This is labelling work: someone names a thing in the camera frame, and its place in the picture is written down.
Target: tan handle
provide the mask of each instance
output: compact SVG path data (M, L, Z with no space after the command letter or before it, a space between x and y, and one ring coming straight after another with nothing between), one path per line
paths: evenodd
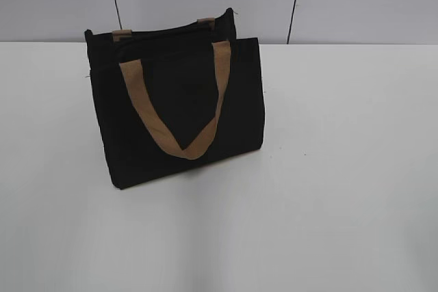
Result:
M155 111L144 84L143 67L140 59L120 63L120 69L122 70L123 79L125 80L132 105L157 145L169 155L189 160L198 159L204 155L216 135L220 110L222 109L222 102L230 75L231 47L229 41L214 42L212 45L214 51L214 72L218 86L216 114L185 149L181 149L173 134Z

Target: tan strap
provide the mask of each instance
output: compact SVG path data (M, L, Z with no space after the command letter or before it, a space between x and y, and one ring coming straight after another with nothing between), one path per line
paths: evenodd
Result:
M204 23L204 22L208 22L210 25L210 29L214 30L214 22L215 22L215 18L214 17L207 17L207 18L200 18L198 20L196 20L197 23Z
M127 39L130 37L132 37L132 30L114 30L112 32L112 40L114 42L118 42L122 39Z
M231 47L229 41L214 42L214 69L218 86L218 104L213 119L196 136L192 143L181 149L173 134L159 118L149 98L143 79L143 67L140 59L121 63L123 79L127 87L129 98L136 109L143 124L148 129L157 145L167 154L184 159L198 159L209 148L216 135L216 128L222 109L225 90L230 75Z

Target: tote bag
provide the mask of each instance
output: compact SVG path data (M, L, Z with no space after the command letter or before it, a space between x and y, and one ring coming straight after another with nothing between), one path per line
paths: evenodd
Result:
M85 36L94 108L117 188L261 147L259 43L236 39L231 8L174 29Z

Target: black canvas bag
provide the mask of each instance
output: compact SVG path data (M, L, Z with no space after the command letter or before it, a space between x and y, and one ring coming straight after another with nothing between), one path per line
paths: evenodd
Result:
M96 116L124 189L257 150L259 44L236 40L233 10L174 29L85 32Z

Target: white tabletop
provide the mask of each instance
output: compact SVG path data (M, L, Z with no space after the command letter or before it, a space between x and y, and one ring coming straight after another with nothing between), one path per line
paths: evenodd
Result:
M438 46L261 46L263 148L112 187L82 43L0 44L0 291L438 291Z

